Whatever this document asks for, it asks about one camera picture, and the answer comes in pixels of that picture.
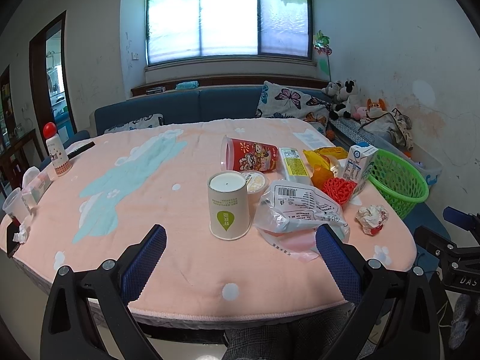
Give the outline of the white red paper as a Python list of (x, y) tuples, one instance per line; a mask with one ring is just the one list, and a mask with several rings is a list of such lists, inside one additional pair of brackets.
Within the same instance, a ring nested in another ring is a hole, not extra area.
[(383, 229), (389, 214), (383, 205), (362, 206), (355, 214), (364, 234), (376, 236)]

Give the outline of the white blue milk carton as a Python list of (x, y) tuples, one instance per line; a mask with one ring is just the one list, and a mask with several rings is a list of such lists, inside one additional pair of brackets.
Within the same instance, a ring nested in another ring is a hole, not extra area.
[(367, 142), (360, 142), (350, 147), (340, 177), (355, 183), (352, 197), (357, 196), (363, 190), (374, 167), (377, 152), (378, 149)]

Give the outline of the red mesh net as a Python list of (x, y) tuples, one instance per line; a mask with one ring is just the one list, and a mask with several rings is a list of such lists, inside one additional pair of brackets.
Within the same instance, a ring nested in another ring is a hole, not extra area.
[(355, 189), (356, 183), (354, 181), (333, 177), (323, 183), (321, 191), (338, 205), (344, 206), (350, 201)]

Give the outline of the white plastic packaging bag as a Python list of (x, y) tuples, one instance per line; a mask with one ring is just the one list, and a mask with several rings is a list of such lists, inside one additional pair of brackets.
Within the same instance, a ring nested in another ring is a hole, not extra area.
[(329, 225), (343, 242), (350, 236), (340, 205), (314, 186), (289, 180), (268, 186), (252, 224), (275, 249), (305, 263), (319, 256), (316, 231), (321, 225)]

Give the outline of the yellow snack wrapper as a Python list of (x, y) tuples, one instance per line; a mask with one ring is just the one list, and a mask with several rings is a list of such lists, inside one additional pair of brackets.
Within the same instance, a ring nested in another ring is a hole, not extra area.
[(337, 146), (304, 150), (303, 153), (312, 169), (312, 184), (318, 189), (322, 189), (327, 180), (338, 176), (348, 156), (346, 150)]

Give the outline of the yellow green snack pack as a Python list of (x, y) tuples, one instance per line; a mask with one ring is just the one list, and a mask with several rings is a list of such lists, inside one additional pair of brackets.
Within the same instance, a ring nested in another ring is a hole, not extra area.
[(279, 149), (281, 174), (285, 180), (303, 185), (312, 185), (311, 177), (298, 150), (281, 147)]

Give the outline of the round clear lidded container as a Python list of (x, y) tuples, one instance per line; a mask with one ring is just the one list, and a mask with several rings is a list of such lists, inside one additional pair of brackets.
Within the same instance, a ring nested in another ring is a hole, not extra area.
[(244, 171), (241, 175), (246, 181), (249, 196), (262, 194), (269, 186), (269, 179), (262, 172)]

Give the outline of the white paper cup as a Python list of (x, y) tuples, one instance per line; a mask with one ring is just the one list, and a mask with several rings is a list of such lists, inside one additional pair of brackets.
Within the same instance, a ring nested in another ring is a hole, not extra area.
[(224, 171), (208, 180), (211, 234), (223, 241), (245, 236), (251, 227), (247, 181), (236, 171)]

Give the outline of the red plastic snack cup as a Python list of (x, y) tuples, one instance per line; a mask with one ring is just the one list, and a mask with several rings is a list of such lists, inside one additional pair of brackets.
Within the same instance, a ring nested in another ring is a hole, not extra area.
[(224, 136), (220, 149), (220, 167), (224, 171), (273, 172), (277, 168), (275, 145)]

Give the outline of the clear plastic storage box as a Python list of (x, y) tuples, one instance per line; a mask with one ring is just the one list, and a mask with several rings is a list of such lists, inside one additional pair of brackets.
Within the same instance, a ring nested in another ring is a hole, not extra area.
[(413, 144), (413, 150), (409, 156), (385, 140), (383, 136), (374, 134), (373, 145), (378, 149), (387, 150), (410, 162), (423, 175), (430, 188), (439, 181), (439, 177), (443, 171), (443, 165), (419, 145)]

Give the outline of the green plastic basket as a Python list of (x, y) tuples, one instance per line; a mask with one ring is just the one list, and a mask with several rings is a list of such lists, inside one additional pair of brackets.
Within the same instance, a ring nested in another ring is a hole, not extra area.
[(429, 187), (422, 174), (411, 163), (387, 150), (377, 150), (368, 179), (400, 219), (429, 197)]

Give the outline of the clear plastic cup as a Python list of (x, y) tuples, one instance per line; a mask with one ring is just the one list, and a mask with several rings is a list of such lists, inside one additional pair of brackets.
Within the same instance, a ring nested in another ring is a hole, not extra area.
[(3, 211), (10, 217), (11, 221), (20, 226), (25, 219), (31, 216), (31, 211), (23, 199), (20, 188), (14, 189), (2, 205)]

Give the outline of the tissue pack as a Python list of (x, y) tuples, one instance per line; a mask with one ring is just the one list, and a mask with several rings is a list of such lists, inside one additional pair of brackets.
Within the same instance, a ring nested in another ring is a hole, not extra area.
[(40, 171), (37, 167), (32, 166), (24, 173), (21, 193), (29, 209), (38, 205), (51, 183), (52, 180), (46, 169)]

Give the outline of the orange fox plush toy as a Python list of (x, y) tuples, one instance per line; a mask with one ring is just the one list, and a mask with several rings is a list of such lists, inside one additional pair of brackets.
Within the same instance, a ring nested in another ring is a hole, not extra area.
[(383, 99), (378, 99), (374, 102), (371, 98), (367, 100), (366, 116), (369, 119), (377, 119), (387, 113), (386, 104)]

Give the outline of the patterned grey white cloth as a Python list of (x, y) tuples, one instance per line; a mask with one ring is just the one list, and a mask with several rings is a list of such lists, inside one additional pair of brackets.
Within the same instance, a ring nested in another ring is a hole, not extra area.
[(364, 131), (360, 125), (353, 119), (339, 118), (330, 120), (329, 125), (341, 143), (352, 146), (361, 142), (375, 146), (375, 136)]

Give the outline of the pink plush toy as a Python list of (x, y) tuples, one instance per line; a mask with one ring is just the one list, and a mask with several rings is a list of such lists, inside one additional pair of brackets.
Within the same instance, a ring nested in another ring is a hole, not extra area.
[(368, 116), (368, 108), (366, 106), (358, 106), (352, 112), (352, 119), (356, 121), (361, 121), (366, 119)]

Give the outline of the red capped white bottle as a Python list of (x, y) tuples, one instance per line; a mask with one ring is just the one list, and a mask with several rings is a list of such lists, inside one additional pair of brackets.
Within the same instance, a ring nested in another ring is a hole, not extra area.
[(65, 175), (71, 170), (72, 163), (57, 132), (56, 125), (52, 122), (48, 122), (43, 127), (42, 132), (46, 141), (50, 162), (53, 165), (56, 175)]

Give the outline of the cow plush toy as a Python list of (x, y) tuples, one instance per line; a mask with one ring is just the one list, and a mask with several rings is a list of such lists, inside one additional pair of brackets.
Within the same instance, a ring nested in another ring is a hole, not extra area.
[(359, 86), (356, 80), (346, 80), (332, 101), (329, 118), (351, 119), (353, 107), (358, 104)]

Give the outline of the black remote control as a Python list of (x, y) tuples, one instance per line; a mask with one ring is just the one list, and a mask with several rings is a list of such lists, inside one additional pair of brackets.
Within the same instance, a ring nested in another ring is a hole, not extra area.
[(73, 158), (75, 158), (76, 156), (78, 156), (78, 155), (86, 152), (86, 150), (89, 150), (89, 149), (93, 148), (94, 146), (95, 146), (95, 143), (94, 143), (93, 141), (91, 141), (91, 142), (89, 142), (89, 143), (87, 143), (87, 144), (85, 144), (85, 145), (83, 145), (83, 146), (81, 146), (81, 147), (73, 150), (71, 153), (69, 153), (69, 154), (67, 155), (67, 157), (68, 157), (69, 159), (73, 159)]

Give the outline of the dark wooden shelf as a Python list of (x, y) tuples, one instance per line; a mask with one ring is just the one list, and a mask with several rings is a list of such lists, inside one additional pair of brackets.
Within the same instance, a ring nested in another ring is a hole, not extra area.
[(1, 73), (1, 175), (12, 189), (22, 185), (24, 172), (30, 167), (25, 147), (32, 142), (40, 161), (45, 159), (37, 131), (24, 132), (16, 123), (11, 97), (10, 66)]

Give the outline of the grey plush toy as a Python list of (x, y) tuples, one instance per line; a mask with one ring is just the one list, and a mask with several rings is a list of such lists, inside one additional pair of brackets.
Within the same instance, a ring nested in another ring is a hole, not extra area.
[(340, 92), (341, 88), (343, 88), (343, 83), (339, 81), (329, 82), (329, 84), (321, 89), (321, 92), (330, 98), (334, 98)]

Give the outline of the pink patterned table blanket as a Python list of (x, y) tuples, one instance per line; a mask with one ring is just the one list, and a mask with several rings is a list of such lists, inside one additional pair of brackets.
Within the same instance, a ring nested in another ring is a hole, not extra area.
[(155, 224), (168, 244), (137, 316), (188, 324), (273, 320), (343, 303), (320, 258), (302, 262), (251, 229), (236, 241), (209, 228), (208, 180), (224, 137), (304, 151), (328, 145), (299, 119), (220, 119), (97, 136), (38, 203), (14, 260), (51, 286), (63, 265), (95, 269)]

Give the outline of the small butterfly cushion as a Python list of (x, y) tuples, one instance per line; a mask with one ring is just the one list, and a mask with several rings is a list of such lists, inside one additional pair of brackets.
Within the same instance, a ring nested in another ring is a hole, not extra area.
[(125, 124), (119, 124), (105, 130), (105, 133), (119, 133), (124, 131), (132, 131), (146, 128), (156, 128), (164, 124), (164, 116), (162, 114), (152, 114)]

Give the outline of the butterfly print pillow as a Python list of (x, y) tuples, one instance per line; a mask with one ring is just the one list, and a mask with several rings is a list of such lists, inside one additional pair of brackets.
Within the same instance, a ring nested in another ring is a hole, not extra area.
[(307, 94), (265, 81), (260, 92), (256, 118), (300, 119), (323, 135), (329, 122), (331, 99), (321, 91)]

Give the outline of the colourful pinwheel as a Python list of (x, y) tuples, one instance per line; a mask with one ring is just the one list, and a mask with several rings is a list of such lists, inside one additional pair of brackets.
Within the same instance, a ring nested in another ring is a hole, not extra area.
[(321, 80), (331, 81), (329, 57), (332, 54), (329, 37), (319, 30), (313, 36), (313, 49), (317, 53), (317, 67)]

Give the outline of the blue sofa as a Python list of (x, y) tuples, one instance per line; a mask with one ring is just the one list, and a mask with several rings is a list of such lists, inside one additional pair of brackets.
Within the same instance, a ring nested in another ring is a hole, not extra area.
[[(331, 99), (319, 89), (292, 89), (303, 92), (307, 102), (316, 103), (311, 107), (316, 117)], [(216, 86), (184, 91), (170, 91), (98, 107), (92, 114), (90, 130), (102, 135), (110, 128), (125, 125), (142, 117), (161, 114), (166, 125), (208, 122), (216, 119), (251, 119), (257, 113), (261, 97), (265, 98), (266, 87), (263, 85)], [(428, 229), (450, 239), (447, 229), (425, 203), (420, 203), (403, 220), (414, 233), (417, 227), (424, 225)]]

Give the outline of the teal tissue box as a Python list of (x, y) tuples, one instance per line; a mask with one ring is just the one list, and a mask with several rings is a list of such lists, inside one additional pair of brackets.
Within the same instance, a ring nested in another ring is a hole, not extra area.
[(199, 87), (197, 80), (182, 81), (176, 84), (175, 90), (193, 90)]

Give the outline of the window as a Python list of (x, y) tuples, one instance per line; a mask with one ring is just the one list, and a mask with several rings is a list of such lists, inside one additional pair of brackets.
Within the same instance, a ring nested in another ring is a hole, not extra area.
[(183, 59), (312, 56), (312, 0), (145, 0), (150, 65)]

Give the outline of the doorway dark wooden frame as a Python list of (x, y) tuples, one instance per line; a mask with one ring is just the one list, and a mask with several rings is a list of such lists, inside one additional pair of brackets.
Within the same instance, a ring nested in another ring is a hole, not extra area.
[(68, 92), (65, 65), (65, 27), (63, 11), (37, 33), (28, 46), (28, 65), (33, 110), (39, 141), (44, 142), (44, 126), (52, 122), (66, 141), (77, 132)]

